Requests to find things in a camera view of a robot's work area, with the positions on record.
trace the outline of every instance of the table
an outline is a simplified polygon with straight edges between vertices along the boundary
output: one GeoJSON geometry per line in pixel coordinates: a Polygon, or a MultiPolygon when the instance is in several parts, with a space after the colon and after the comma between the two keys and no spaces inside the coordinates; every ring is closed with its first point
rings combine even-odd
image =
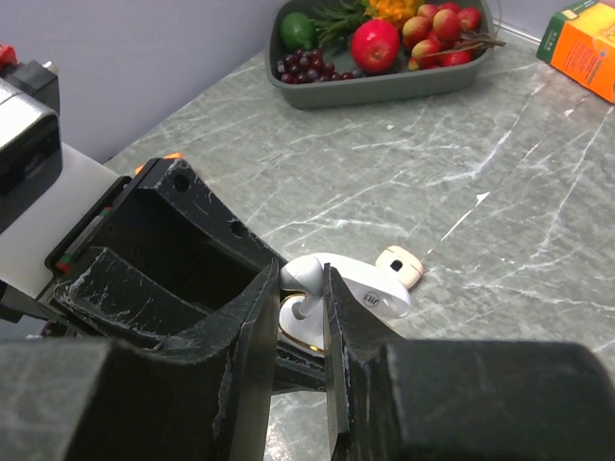
{"type": "MultiPolygon", "coordinates": [[[[580,342],[615,374],[613,106],[507,36],[454,94],[300,111],[255,56],[110,163],[175,151],[284,257],[427,268],[413,338],[580,342]]],[[[272,400],[265,459],[328,459],[325,396],[272,400]]]]}

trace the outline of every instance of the orange flower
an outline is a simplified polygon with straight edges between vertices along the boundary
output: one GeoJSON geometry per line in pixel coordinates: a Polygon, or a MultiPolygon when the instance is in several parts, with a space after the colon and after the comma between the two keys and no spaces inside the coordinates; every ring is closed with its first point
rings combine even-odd
{"type": "Polygon", "coordinates": [[[425,0],[365,0],[365,14],[374,19],[383,19],[398,29],[416,15],[425,0]]]}

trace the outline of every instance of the gray tray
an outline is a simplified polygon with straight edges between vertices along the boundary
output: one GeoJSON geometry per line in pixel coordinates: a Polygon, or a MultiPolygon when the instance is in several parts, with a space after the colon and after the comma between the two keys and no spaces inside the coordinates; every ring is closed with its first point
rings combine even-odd
{"type": "MultiPolygon", "coordinates": [[[[319,0],[319,3],[320,1],[324,5],[334,2],[334,0],[319,0]]],[[[402,51],[395,66],[397,71],[386,75],[318,84],[284,84],[276,76],[276,62],[288,54],[280,41],[280,23],[291,12],[303,12],[310,17],[314,16],[312,6],[315,3],[314,0],[290,0],[280,8],[271,31],[269,52],[266,54],[265,70],[269,82],[278,87],[288,104],[297,109],[376,103],[457,91],[474,81],[480,67],[493,54],[493,50],[490,49],[468,64],[410,72],[406,66],[407,52],[402,51]]],[[[445,0],[429,1],[429,3],[441,5],[445,0]]],[[[481,31],[495,33],[493,18],[486,0],[458,0],[457,3],[461,8],[475,7],[481,10],[481,31]]],[[[357,68],[348,51],[333,56],[325,50],[325,61],[334,62],[339,72],[350,72],[357,68]]]]}

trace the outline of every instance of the green fruit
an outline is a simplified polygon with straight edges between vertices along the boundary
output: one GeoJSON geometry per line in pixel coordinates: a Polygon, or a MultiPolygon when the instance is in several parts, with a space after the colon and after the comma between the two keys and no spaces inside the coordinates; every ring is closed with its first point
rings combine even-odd
{"type": "Polygon", "coordinates": [[[318,45],[316,26],[302,12],[292,12],[282,20],[280,38],[288,51],[313,50],[318,45]]]}

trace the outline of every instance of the orange and green box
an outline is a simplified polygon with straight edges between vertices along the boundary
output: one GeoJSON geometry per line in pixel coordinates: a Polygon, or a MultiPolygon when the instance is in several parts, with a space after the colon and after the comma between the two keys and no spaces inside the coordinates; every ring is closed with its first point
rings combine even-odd
{"type": "Polygon", "coordinates": [[[585,0],[558,12],[537,56],[615,103],[615,9],[585,0]]]}

